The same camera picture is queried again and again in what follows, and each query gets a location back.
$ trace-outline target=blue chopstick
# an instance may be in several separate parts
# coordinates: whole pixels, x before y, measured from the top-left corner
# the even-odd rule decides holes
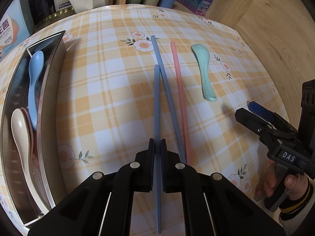
[[[161,153],[160,153],[160,67],[154,67],[154,143],[155,143],[155,182],[157,203],[157,233],[161,234]]]
[[[175,135],[176,135],[176,139],[177,139],[177,146],[178,146],[178,151],[179,151],[179,157],[181,159],[181,162],[186,164],[185,150],[184,150],[184,145],[183,145],[183,141],[182,141],[181,132],[179,130],[179,124],[178,124],[178,120],[177,120],[177,116],[176,116],[175,105],[174,105],[174,101],[173,101],[173,98],[172,98],[169,82],[167,81],[167,77],[166,77],[163,61],[162,61],[162,58],[161,58],[161,54],[160,54],[160,51],[158,49],[158,44],[157,44],[157,41],[156,41],[154,35],[151,35],[151,41],[152,41],[152,45],[153,45],[153,48],[154,48],[155,56],[157,58],[157,63],[160,66],[160,72],[161,72],[162,81],[163,81],[163,85],[164,85],[164,89],[165,89],[165,93],[166,93],[166,98],[167,98],[167,102],[169,103],[169,109],[170,109],[170,112],[171,112],[171,117],[172,117],[172,121],[173,121],[173,127],[174,127],[174,130],[175,130]]]

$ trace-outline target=pink chopstick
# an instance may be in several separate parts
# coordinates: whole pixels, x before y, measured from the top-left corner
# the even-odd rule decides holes
[[[191,165],[191,151],[190,151],[190,139],[189,139],[189,131],[188,131],[188,122],[187,122],[187,112],[186,112],[186,102],[185,102],[185,94],[183,87],[183,79],[181,74],[181,69],[179,67],[177,50],[174,42],[171,42],[171,49],[174,59],[179,100],[181,104],[181,114],[182,114],[182,124],[184,131],[184,144],[185,144],[185,153],[186,153],[186,162],[188,165]]]

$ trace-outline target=silver bolt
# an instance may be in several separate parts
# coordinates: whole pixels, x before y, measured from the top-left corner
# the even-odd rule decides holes
[[[175,168],[177,168],[178,170],[182,170],[183,168],[185,168],[185,164],[184,163],[176,163]]]
[[[140,167],[140,163],[139,163],[139,162],[136,162],[136,161],[131,162],[131,163],[130,163],[130,167],[133,168],[133,169],[137,169],[137,168]]]
[[[212,178],[216,181],[220,181],[222,179],[222,175],[220,173],[214,173]]]
[[[101,172],[95,172],[92,177],[93,177],[95,180],[98,180],[98,179],[101,179],[102,176],[103,176],[103,175],[102,175]]]

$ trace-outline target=cutlery box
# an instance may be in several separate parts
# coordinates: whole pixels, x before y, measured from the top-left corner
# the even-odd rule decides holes
[[[11,116],[16,108],[28,107],[30,55],[37,50],[44,53],[44,68],[38,80],[37,131],[34,131],[34,146],[37,145],[39,161],[37,187],[46,202],[53,208],[67,191],[59,164],[56,139],[56,102],[61,69],[66,54],[62,40],[64,31],[40,40],[27,47],[19,60],[7,89],[1,118],[0,156],[5,186],[21,224],[29,228],[40,217],[26,185],[22,165],[15,145]]]

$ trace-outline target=green spoon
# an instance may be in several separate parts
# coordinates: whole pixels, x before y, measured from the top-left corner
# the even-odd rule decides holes
[[[197,59],[200,75],[201,75],[201,86],[204,98],[210,101],[216,101],[215,93],[213,92],[211,82],[208,75],[208,65],[210,61],[210,54],[207,48],[201,44],[192,45],[193,53]]]

